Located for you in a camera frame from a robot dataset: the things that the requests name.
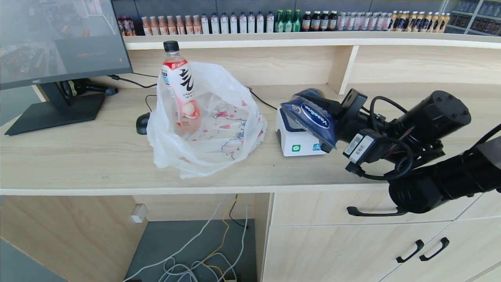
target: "monitor screen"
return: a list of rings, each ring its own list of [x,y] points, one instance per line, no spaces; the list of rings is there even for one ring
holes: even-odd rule
[[[128,72],[111,0],[0,1],[0,89]]]

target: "green bottle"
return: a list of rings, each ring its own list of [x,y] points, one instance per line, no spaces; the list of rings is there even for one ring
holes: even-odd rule
[[[294,16],[294,22],[292,23],[292,32],[299,32],[301,28],[300,10],[296,10],[296,15]]]
[[[292,10],[287,10],[285,15],[284,32],[292,32]]]
[[[284,32],[284,19],[282,18],[283,10],[279,10],[277,20],[275,21],[275,32]]]

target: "counter top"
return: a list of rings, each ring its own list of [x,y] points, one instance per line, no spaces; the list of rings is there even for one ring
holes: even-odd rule
[[[308,87],[342,100],[327,85],[255,86],[254,92],[274,106]],[[499,123],[497,107],[501,86],[473,84],[358,84],[349,85],[369,96],[384,95],[410,108],[433,90],[449,91],[470,109],[470,125],[443,139],[447,156],[468,148]],[[268,121],[265,141],[247,159],[205,178],[181,180],[175,168],[158,169],[146,136],[138,135],[136,118],[148,111],[144,102],[156,89],[121,89],[107,97],[95,121],[6,136],[13,121],[2,126],[1,194],[3,195],[147,195],[260,193],[306,190],[384,189],[384,183],[348,173],[338,150],[324,156],[283,157],[274,134],[276,112],[257,102]],[[149,98],[150,105],[155,98]],[[400,112],[386,103],[376,104],[387,119]],[[392,165],[379,161],[364,165],[382,174]]]
[[[501,37],[417,32],[310,32],[262,34],[164,35],[124,37],[128,50],[163,50],[176,40],[180,49],[412,45],[501,49]]]

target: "monitor stand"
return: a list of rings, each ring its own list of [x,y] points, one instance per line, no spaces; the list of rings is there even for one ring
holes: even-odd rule
[[[67,98],[57,82],[40,84],[49,101],[36,103],[14,122],[5,135],[95,120],[104,101],[104,93]]]

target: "black drawer handle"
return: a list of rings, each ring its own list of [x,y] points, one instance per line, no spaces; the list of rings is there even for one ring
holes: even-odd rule
[[[436,253],[434,253],[431,257],[426,257],[424,254],[421,255],[419,257],[419,259],[421,261],[428,261],[432,258],[434,258],[436,255],[438,255],[441,251],[443,251],[445,248],[447,248],[447,246],[449,246],[449,239],[447,239],[447,237],[443,237],[442,239],[440,239],[440,242],[442,242],[442,248],[440,248],[440,250],[438,250]]]
[[[357,207],[347,207],[346,210],[348,211],[348,213],[350,215],[367,216],[367,217],[371,217],[371,216],[400,216],[400,215],[404,215],[407,213],[401,207],[397,207],[397,212],[395,212],[395,213],[363,213],[363,212],[359,211]]]
[[[424,247],[424,243],[421,240],[417,240],[416,241],[416,245],[417,245],[416,250],[408,258],[403,259],[401,256],[399,256],[397,258],[397,262],[398,263],[404,263],[404,262],[410,260],[411,257],[413,257],[415,254],[417,254]]]

